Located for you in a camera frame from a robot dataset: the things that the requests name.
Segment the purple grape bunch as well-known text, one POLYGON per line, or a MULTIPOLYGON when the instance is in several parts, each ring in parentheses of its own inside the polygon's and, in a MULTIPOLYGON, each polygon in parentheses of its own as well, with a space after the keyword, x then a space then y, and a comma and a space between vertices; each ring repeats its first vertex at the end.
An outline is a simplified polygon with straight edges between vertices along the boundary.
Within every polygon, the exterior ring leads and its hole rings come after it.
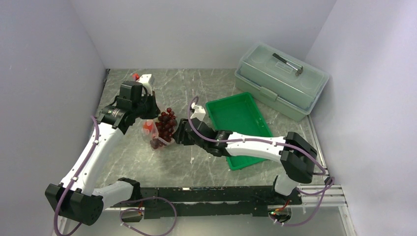
POLYGON ((153 149, 159 149, 174 143, 174 132, 177 130, 178 120, 174 110, 168 107, 153 120, 153 130, 149 142, 153 149))

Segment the clear zip top bag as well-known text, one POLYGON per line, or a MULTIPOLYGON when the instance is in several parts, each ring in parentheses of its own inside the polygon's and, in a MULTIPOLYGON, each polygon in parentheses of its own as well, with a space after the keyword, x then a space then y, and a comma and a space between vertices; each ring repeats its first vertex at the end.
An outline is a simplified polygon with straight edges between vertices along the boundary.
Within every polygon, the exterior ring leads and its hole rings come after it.
POLYGON ((164 107, 154 119, 141 122, 141 132, 153 150, 164 148, 175 142, 174 133, 178 128, 178 118, 172 107, 164 107))

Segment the red mango fruit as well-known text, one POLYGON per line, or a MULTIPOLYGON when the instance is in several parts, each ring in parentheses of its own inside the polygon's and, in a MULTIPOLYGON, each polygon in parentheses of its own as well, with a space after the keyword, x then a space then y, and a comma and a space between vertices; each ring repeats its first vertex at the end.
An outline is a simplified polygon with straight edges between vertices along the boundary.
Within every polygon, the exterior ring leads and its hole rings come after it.
POLYGON ((142 126, 142 132, 149 135, 153 130, 153 120, 146 120, 142 126))

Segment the green plastic tray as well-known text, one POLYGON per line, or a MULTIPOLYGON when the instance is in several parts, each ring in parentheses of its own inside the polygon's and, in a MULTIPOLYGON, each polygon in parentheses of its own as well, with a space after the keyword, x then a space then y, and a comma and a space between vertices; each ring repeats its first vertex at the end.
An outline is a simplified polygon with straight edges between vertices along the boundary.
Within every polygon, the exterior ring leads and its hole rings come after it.
POLYGON ((206 111, 216 130, 230 130, 244 135, 272 137, 272 132, 263 115, 248 92, 207 102, 206 111))

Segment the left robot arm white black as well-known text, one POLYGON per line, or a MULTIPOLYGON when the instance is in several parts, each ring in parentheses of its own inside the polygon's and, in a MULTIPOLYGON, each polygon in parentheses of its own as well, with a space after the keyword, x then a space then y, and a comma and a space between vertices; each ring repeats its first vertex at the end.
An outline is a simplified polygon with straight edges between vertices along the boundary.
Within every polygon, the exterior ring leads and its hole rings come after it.
POLYGON ((53 208, 54 229, 60 216, 79 224, 94 224, 101 212, 120 202, 136 206, 141 200, 140 183, 120 178, 113 184, 95 184, 109 154, 137 119, 153 119, 160 113, 150 82, 125 81, 112 104, 93 117, 94 131, 69 173, 58 185, 50 184, 45 196, 53 208))

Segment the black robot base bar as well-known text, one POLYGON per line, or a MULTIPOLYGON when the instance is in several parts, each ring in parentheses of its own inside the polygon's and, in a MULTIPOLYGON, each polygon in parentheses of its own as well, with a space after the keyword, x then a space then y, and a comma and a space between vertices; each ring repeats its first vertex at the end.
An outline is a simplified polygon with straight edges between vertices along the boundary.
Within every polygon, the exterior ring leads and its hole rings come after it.
POLYGON ((145 219, 172 216, 251 215, 266 217, 274 208, 301 205, 300 194, 276 193, 271 186, 143 187, 139 196, 117 207, 142 207, 145 219))

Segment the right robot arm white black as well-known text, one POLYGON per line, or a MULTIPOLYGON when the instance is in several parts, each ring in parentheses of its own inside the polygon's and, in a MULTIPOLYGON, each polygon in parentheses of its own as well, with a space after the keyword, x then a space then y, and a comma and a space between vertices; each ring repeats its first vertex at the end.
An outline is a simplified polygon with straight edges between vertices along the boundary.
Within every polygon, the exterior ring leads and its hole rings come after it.
POLYGON ((299 184, 312 182, 317 150, 296 132, 281 137, 243 135, 229 130, 213 130, 203 121, 181 119, 173 134, 175 143, 197 145, 213 156, 252 156, 281 163, 284 168, 274 180, 271 198, 283 204, 299 184))

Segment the pale green lidded storage box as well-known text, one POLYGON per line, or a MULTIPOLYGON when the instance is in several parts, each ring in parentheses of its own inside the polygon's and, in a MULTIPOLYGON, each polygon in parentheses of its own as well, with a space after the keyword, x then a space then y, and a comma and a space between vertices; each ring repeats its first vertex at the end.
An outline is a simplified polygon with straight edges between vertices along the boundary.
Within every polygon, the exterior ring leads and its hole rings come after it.
POLYGON ((235 71, 238 89, 287 116, 309 115, 330 75, 265 43, 257 43, 235 71))

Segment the aluminium frame rail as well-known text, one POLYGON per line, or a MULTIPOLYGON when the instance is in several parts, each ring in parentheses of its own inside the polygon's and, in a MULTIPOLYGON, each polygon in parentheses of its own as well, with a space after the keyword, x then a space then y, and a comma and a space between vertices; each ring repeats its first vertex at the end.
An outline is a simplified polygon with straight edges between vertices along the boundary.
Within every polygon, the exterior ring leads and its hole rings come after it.
MULTIPOLYGON (((327 179, 325 180, 324 186, 322 186, 320 190, 317 192, 313 192, 312 186, 307 186, 307 185, 297 186, 294 190, 296 190, 300 194, 301 200, 302 200, 301 205, 297 205, 297 206, 300 206, 303 208, 310 207, 311 200, 314 197, 318 198, 317 205, 314 207, 314 213, 317 213, 321 206, 332 207, 332 206, 341 204, 342 189, 340 186, 337 186, 334 184, 334 178, 330 176, 327 177, 327 179)), ((128 206, 128 207, 120 207, 120 208, 121 208, 121 211, 119 214, 119 219, 120 219, 122 226, 127 226, 127 222, 124 220, 124 216, 128 212, 135 211, 144 217, 144 209, 141 206, 138 206, 138 207, 128 206)), ((290 222, 291 215, 289 213, 289 208, 286 208, 285 206, 282 206, 280 208, 277 208, 277 207, 274 208, 273 211, 269 212, 268 217, 275 224, 281 225, 283 227, 292 226, 292 223, 290 222)), ((60 235, 60 220, 64 218, 65 217, 62 217, 62 216, 59 217, 58 229, 57 230, 54 229, 54 233, 57 236, 60 235)))

